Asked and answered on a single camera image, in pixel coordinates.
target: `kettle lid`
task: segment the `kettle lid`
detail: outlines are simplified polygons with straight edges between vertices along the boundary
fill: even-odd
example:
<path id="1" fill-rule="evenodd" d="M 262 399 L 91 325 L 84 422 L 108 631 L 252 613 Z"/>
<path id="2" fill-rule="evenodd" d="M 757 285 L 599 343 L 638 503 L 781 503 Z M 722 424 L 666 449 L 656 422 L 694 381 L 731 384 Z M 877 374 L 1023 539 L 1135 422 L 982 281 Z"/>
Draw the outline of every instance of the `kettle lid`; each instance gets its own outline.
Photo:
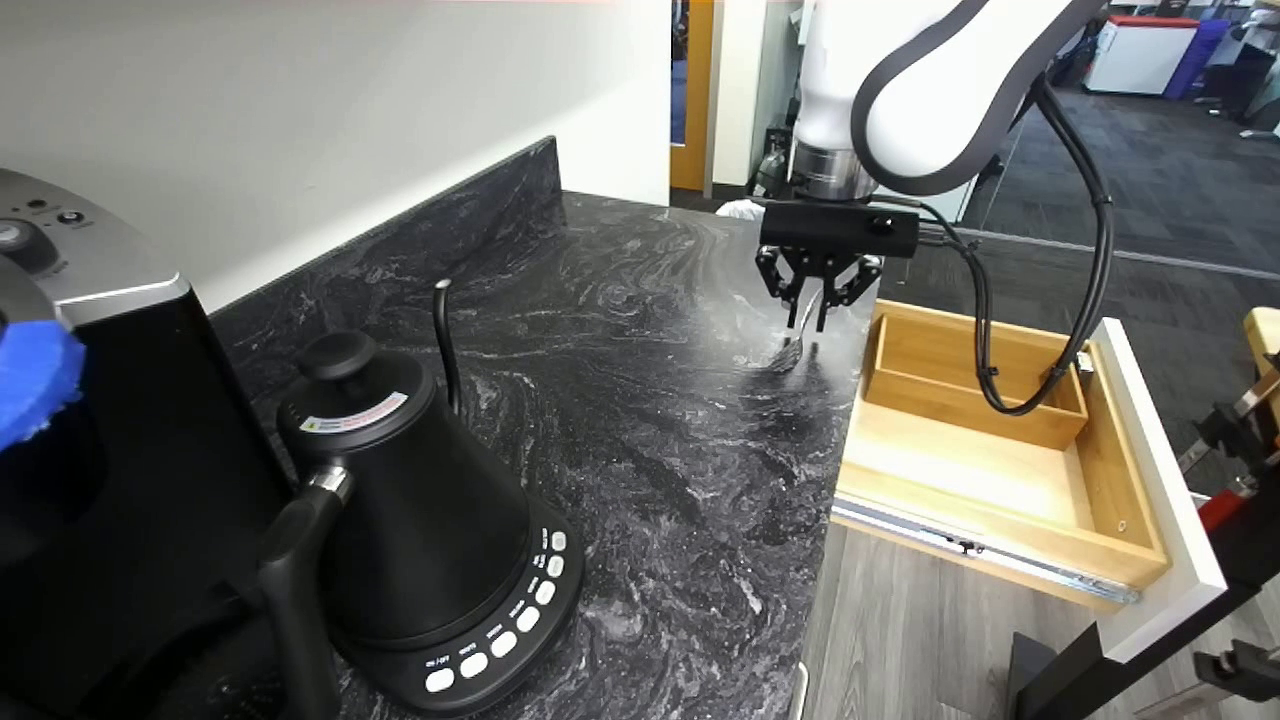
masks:
<path id="1" fill-rule="evenodd" d="M 298 358 L 277 424 L 306 456 L 354 451 L 400 436 L 435 395 L 427 369 L 365 332 L 326 332 Z"/>

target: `electrical cable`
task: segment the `electrical cable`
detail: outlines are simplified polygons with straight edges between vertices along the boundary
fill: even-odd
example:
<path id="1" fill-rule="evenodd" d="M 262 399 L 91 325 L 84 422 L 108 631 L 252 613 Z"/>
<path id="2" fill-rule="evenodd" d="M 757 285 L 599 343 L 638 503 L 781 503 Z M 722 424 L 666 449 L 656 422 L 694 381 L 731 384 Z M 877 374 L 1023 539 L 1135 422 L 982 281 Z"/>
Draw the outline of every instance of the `electrical cable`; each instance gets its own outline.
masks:
<path id="1" fill-rule="evenodd" d="M 1114 229 L 1112 229 L 1112 195 L 1103 177 L 1095 174 L 1084 142 L 1076 138 L 1072 120 L 1064 117 L 1064 107 L 1055 103 L 1047 82 L 1041 76 L 1028 94 L 1028 103 L 1041 107 L 1041 117 L 1047 120 L 1052 138 L 1066 149 L 1084 189 L 1086 189 L 1086 206 L 1092 206 L 1092 266 L 1086 266 L 1086 285 L 1076 308 L 1076 321 L 1066 329 L 1066 343 L 1064 354 L 1047 365 L 1041 388 L 1028 399 L 1008 404 L 996 388 L 999 369 L 991 365 L 991 281 L 988 270 L 974 257 L 974 246 L 964 246 L 960 233 L 932 208 L 920 202 L 903 202 L 903 195 L 867 195 L 862 206 L 898 206 L 898 208 L 916 208 L 928 214 L 932 225 L 945 229 L 945 237 L 950 239 L 950 250 L 960 251 L 967 281 L 972 281 L 972 369 L 974 369 L 974 384 L 982 394 L 982 399 L 1002 412 L 1002 417 L 1028 417 L 1042 404 L 1042 395 L 1066 378 L 1076 354 L 1084 347 L 1095 316 L 1101 316 L 1101 302 L 1109 290 L 1109 272 L 1112 272 L 1112 250 L 1114 250 Z"/>

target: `kitchen counter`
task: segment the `kitchen counter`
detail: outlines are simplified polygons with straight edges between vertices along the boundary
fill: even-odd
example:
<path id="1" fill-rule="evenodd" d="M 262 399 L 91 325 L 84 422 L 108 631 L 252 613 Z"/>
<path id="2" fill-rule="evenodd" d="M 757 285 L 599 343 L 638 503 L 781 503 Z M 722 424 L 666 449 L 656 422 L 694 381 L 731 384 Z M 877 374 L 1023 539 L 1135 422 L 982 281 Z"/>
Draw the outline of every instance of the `kitchen counter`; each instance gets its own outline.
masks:
<path id="1" fill-rule="evenodd" d="M 269 428 L 325 329 L 435 365 L 465 422 L 582 535 L 574 616 L 492 715 L 789 715 L 867 308 L 789 340 L 757 225 L 559 191 L 555 146 L 214 316 Z M 343 671 L 343 715 L 400 715 Z"/>

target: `door frame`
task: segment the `door frame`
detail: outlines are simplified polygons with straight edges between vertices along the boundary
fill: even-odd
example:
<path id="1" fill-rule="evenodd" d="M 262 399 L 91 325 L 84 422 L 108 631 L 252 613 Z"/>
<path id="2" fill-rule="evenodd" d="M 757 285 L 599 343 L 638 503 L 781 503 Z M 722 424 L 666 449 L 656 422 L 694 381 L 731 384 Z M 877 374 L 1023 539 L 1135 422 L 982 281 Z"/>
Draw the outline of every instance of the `door frame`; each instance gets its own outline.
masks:
<path id="1" fill-rule="evenodd" d="M 684 146 L 670 146 L 670 189 L 706 191 L 714 0 L 687 0 Z"/>

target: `doorway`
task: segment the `doorway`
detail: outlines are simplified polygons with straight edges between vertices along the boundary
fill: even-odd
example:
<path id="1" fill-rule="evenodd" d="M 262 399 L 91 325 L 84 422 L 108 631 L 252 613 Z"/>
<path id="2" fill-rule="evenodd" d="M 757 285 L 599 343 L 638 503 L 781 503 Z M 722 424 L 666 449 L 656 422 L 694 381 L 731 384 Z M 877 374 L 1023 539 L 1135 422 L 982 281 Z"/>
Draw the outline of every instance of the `doorway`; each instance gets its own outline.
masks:
<path id="1" fill-rule="evenodd" d="M 706 191 L 713 4 L 670 0 L 670 189 Z"/>

